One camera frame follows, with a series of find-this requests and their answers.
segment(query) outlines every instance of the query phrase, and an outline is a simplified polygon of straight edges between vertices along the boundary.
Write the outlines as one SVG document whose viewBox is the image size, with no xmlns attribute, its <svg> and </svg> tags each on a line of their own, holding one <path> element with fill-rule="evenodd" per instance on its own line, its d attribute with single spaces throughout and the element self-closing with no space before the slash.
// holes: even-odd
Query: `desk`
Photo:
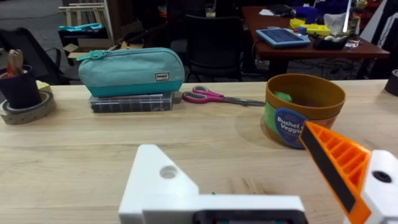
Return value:
<svg viewBox="0 0 398 224">
<path fill-rule="evenodd" d="M 339 81 L 348 99 L 333 130 L 398 156 L 398 98 L 385 80 Z M 182 91 L 194 84 L 184 84 Z M 264 100 L 265 83 L 209 83 Z M 310 223 L 343 212 L 307 152 L 264 134 L 263 108 L 181 103 L 173 111 L 93 114 L 83 86 L 53 86 L 57 110 L 23 126 L 0 121 L 0 223 L 118 223 L 140 144 L 157 144 L 210 194 L 299 195 Z"/>
<path fill-rule="evenodd" d="M 290 18 L 277 16 L 260 16 L 259 12 L 264 6 L 242 7 L 244 21 L 248 26 L 253 42 L 260 40 L 256 30 L 265 29 L 269 26 L 288 28 Z M 362 40 L 363 44 L 355 49 L 343 50 L 315 50 L 312 45 L 298 49 L 274 49 L 265 42 L 256 44 L 257 54 L 264 60 L 270 60 L 269 72 L 271 76 L 286 73 L 289 60 L 303 58 L 388 58 L 389 52 Z"/>
</svg>

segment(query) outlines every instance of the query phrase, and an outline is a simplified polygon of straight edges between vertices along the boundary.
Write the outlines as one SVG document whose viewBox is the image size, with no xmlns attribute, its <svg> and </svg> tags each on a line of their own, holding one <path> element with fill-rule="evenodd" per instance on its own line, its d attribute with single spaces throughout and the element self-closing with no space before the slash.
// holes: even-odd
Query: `cardboard box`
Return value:
<svg viewBox="0 0 398 224">
<path fill-rule="evenodd" d="M 141 49 L 144 46 L 144 44 L 130 44 L 128 45 L 126 41 L 123 41 L 122 45 L 120 46 L 120 49 Z"/>
<path fill-rule="evenodd" d="M 91 50 L 114 50 L 109 39 L 78 39 L 79 46 L 68 44 L 63 49 L 68 52 L 68 58 L 75 59 L 86 55 Z"/>
</svg>

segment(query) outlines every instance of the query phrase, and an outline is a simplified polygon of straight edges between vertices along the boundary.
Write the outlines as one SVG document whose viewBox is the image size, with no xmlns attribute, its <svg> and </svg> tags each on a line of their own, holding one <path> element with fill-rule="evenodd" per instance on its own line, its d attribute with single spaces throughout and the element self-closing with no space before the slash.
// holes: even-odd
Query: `dark wooden desk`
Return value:
<svg viewBox="0 0 398 224">
<path fill-rule="evenodd" d="M 277 16 L 260 16 L 259 12 L 264 6 L 246 6 L 242 7 L 244 21 L 249 28 L 249 32 L 253 42 L 260 40 L 256 34 L 256 30 L 265 29 L 269 26 L 277 26 L 288 28 L 290 18 L 282 18 Z M 362 45 L 354 48 L 343 50 L 315 50 L 312 47 L 313 42 L 304 48 L 298 49 L 274 49 L 265 42 L 256 44 L 257 54 L 264 60 L 270 60 L 270 75 L 278 75 L 286 73 L 289 60 L 303 58 L 388 58 L 389 52 L 362 40 Z"/>
</svg>

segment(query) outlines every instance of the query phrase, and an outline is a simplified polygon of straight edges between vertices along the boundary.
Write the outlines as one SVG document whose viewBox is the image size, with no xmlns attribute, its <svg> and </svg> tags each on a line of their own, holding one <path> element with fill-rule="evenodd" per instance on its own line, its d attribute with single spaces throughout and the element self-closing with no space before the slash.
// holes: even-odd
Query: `teal pencil case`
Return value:
<svg viewBox="0 0 398 224">
<path fill-rule="evenodd" d="M 166 48 L 94 50 L 77 60 L 94 97 L 179 91 L 185 78 L 180 58 Z"/>
</svg>

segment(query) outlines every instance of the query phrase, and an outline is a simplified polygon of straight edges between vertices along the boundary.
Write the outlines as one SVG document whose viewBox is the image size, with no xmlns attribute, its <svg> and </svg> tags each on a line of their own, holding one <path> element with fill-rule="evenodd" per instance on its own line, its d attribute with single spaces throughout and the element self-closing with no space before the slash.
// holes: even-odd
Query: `tablet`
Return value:
<svg viewBox="0 0 398 224">
<path fill-rule="evenodd" d="M 305 47 L 310 43 L 305 36 L 283 28 L 256 30 L 256 33 L 274 48 Z"/>
</svg>

